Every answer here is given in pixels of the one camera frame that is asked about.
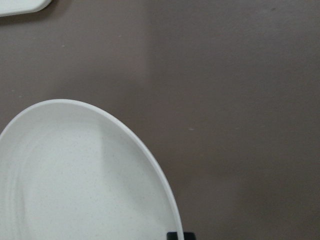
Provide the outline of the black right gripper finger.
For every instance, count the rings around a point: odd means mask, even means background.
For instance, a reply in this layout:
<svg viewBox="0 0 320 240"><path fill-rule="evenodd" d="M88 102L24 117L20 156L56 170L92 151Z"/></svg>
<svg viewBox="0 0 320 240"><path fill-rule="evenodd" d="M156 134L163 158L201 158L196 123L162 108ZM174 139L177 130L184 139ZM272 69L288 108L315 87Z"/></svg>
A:
<svg viewBox="0 0 320 240"><path fill-rule="evenodd" d="M167 240L179 240L177 232L168 232L166 234ZM196 235L193 232L184 232L183 233L184 240L196 240Z"/></svg>

